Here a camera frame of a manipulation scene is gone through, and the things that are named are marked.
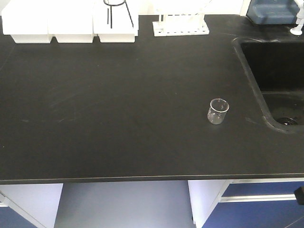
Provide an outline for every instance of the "white plastic container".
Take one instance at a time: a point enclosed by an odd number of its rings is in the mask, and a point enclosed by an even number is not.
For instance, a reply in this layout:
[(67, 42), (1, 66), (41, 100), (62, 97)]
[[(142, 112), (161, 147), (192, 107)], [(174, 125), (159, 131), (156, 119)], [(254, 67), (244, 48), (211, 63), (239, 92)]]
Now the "white plastic container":
[[(111, 4), (119, 4), (122, 0), (109, 0)], [(93, 12), (94, 33), (98, 34), (100, 42), (133, 43), (138, 35), (138, 2), (126, 0), (120, 6), (111, 9), (103, 0), (96, 0)]]
[(4, 35), (16, 43), (50, 43), (48, 0), (11, 0), (2, 10)]
[(52, 0), (48, 31), (59, 43), (92, 43), (94, 0)]

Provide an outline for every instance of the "black lab countertop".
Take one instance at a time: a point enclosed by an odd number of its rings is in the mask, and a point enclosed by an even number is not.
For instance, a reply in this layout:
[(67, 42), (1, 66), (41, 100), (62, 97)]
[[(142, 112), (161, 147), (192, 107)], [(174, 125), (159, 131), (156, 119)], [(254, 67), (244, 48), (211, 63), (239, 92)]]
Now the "black lab countertop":
[[(15, 44), (0, 35), (0, 183), (304, 177), (304, 134), (269, 128), (232, 45), (291, 26), (206, 16), (209, 35)], [(210, 100), (230, 104), (212, 125)]]

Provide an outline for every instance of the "white faucet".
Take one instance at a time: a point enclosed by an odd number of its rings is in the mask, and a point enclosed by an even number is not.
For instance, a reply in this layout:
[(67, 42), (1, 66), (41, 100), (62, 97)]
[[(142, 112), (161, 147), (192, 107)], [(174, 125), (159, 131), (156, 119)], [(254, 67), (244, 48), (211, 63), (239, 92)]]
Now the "white faucet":
[(296, 15), (296, 24), (297, 26), (290, 29), (290, 32), (294, 35), (301, 35), (302, 34), (302, 27), (304, 25), (304, 0), (294, 0), (298, 7), (300, 8), (298, 14)]

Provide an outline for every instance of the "sink drain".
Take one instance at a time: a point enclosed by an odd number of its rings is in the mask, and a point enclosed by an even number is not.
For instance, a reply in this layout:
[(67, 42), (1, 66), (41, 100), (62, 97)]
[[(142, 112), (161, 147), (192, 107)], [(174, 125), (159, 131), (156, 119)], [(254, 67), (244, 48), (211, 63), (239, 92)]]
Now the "sink drain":
[(298, 125), (298, 123), (294, 119), (288, 117), (282, 117), (276, 119), (276, 121), (283, 125)]

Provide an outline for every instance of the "sink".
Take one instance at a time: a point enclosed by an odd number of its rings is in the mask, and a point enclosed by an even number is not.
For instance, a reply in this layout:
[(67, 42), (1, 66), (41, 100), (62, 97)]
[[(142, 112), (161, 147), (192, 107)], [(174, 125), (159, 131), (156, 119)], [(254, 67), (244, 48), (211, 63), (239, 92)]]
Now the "sink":
[(267, 125), (304, 131), (304, 43), (240, 38), (234, 47)]

